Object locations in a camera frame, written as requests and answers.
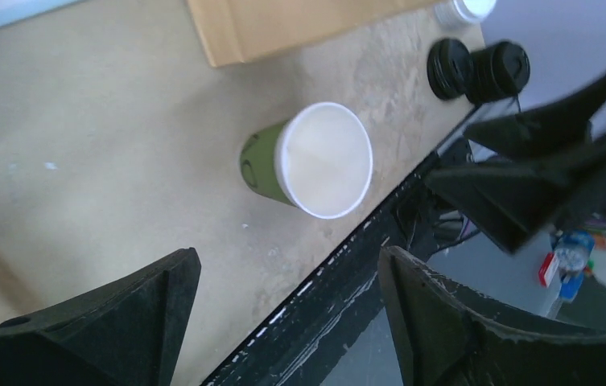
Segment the blue object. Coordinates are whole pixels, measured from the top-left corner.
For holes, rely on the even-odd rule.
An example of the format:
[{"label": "blue object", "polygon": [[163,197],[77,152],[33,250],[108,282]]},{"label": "blue object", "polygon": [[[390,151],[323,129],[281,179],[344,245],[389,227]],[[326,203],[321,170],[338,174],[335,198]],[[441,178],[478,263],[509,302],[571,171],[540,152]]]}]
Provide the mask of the blue object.
[{"label": "blue object", "polygon": [[594,237],[585,231],[565,232],[554,247],[554,256],[564,273],[581,272],[587,266],[595,245]]},{"label": "blue object", "polygon": [[579,287],[584,281],[584,272],[580,272],[577,275],[566,275],[561,279],[561,292],[559,296],[565,302],[572,302],[575,297],[578,296]]}]

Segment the paper cup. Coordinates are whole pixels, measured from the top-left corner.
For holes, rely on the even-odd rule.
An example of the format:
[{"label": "paper cup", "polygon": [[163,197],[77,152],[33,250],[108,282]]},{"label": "paper cup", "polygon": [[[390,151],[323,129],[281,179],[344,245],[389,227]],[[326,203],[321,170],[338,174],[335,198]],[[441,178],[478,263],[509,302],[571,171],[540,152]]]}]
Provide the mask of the paper cup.
[{"label": "paper cup", "polygon": [[456,30],[482,23],[496,4],[497,0],[447,0],[435,6],[435,17],[443,28]]},{"label": "paper cup", "polygon": [[373,154],[359,118],[343,105],[308,106],[252,135],[241,151],[248,187],[320,219],[347,215],[364,199]]}]

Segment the black cap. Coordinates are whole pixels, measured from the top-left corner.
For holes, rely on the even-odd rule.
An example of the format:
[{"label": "black cap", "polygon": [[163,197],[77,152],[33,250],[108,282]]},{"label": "black cap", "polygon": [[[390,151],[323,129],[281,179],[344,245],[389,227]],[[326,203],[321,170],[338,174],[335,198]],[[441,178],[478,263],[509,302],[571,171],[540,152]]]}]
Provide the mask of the black cap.
[{"label": "black cap", "polygon": [[530,60],[526,50],[504,41],[494,54],[493,67],[497,83],[505,92],[518,95],[530,80]]},{"label": "black cap", "polygon": [[473,78],[471,53],[457,39],[442,39],[428,53],[427,75],[436,97],[444,101],[460,97]]},{"label": "black cap", "polygon": [[474,105],[517,96],[530,79],[530,61],[518,44],[501,41],[471,53],[476,72],[466,97]]}]

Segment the black cable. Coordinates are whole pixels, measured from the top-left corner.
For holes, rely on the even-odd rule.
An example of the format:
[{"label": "black cable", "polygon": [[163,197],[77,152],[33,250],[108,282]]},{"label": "black cable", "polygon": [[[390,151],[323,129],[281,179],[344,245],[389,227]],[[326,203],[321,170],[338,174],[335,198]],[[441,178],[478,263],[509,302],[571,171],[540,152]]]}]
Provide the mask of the black cable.
[{"label": "black cable", "polygon": [[451,248],[451,247],[455,247],[465,241],[469,241],[471,240],[474,236],[478,236],[480,234],[480,229],[476,229],[475,231],[472,231],[471,233],[467,234],[466,236],[458,239],[457,241],[453,241],[449,244],[445,244],[440,246],[439,248],[437,248],[433,253],[431,253],[431,255],[435,255],[436,253],[443,251],[447,248]]},{"label": "black cable", "polygon": [[[433,225],[433,228],[440,228],[441,225],[447,224],[447,223],[453,223],[453,222],[462,222],[462,219],[449,219],[449,220],[439,220],[437,223],[435,223]],[[411,250],[412,244],[414,243],[414,238],[416,237],[416,225],[417,225],[417,221],[414,220],[414,222],[412,223],[412,228],[411,228],[411,234],[409,236],[409,239],[407,239],[407,245],[406,245],[406,250],[407,252],[409,252]]]}]

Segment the table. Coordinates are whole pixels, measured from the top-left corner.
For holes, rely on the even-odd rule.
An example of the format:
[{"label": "table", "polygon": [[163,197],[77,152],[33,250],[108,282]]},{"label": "table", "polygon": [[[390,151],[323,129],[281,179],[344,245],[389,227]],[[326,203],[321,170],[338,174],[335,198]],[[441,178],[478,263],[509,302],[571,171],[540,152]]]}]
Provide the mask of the table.
[{"label": "table", "polygon": [[[443,35],[421,10],[212,69],[178,0],[82,2],[2,28],[0,277],[16,287],[0,289],[0,321],[194,246],[174,383],[198,383],[471,109],[428,87]],[[479,28],[451,35],[483,46]],[[237,168],[251,133],[317,101],[347,105],[373,143],[367,198],[339,220],[253,194]]]}]

